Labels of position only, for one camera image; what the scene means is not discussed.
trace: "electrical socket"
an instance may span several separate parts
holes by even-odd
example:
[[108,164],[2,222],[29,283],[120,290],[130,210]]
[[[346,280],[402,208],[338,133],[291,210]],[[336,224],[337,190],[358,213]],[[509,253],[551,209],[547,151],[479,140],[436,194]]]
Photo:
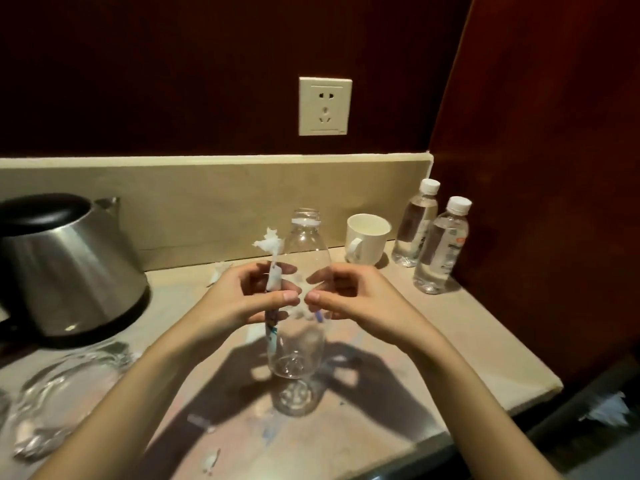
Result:
[[300,77],[300,136],[347,134],[351,79]]

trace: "person's right hand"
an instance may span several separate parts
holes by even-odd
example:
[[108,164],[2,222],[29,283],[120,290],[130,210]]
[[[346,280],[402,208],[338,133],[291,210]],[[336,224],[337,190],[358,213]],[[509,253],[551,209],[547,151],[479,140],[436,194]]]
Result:
[[[305,302],[310,308],[329,310],[334,319],[350,318],[374,337],[401,349],[417,345],[419,332],[432,327],[375,267],[334,263],[330,270],[335,292],[323,290],[322,285],[309,291]],[[312,274],[307,281],[324,282],[326,271]]]

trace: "black kettle lid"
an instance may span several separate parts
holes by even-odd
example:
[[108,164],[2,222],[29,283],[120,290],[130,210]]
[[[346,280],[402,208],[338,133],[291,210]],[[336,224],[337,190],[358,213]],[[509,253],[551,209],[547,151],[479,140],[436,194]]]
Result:
[[43,232],[78,220],[91,201],[73,194],[38,194],[0,203],[0,236]]

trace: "person's left hand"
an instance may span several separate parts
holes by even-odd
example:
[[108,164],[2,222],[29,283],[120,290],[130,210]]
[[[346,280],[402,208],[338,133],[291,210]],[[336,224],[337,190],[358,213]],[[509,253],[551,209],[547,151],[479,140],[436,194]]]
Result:
[[[270,264],[258,261],[226,270],[199,302],[164,334],[165,343],[201,362],[242,325],[264,321],[266,310],[299,304],[300,288],[286,280],[282,280],[281,290],[264,292]],[[283,274],[296,271],[294,266],[278,265]]]

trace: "countertop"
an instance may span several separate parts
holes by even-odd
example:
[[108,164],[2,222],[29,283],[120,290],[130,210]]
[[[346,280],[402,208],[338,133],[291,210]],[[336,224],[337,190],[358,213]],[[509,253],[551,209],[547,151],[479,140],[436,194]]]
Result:
[[[393,242],[387,243],[390,254]],[[330,250],[344,260],[343,248]],[[250,260],[239,260],[243,263]],[[147,311],[110,340],[142,352],[207,290],[215,265],[148,272]],[[546,401],[562,382],[466,290],[430,296],[412,284],[412,269],[389,262],[381,272],[453,343],[500,404],[516,414]],[[271,394],[282,384],[266,365],[264,326],[236,331],[189,375],[167,411],[134,478],[195,479],[220,449],[218,479],[338,479],[402,466],[434,455],[451,438],[427,387],[408,357],[350,321],[331,322],[325,361],[314,379],[316,409],[287,417]],[[15,395],[23,382],[68,351],[39,350],[0,370],[0,388]],[[206,433],[189,414],[215,425]],[[10,428],[0,436],[4,478],[35,468],[10,457]]]

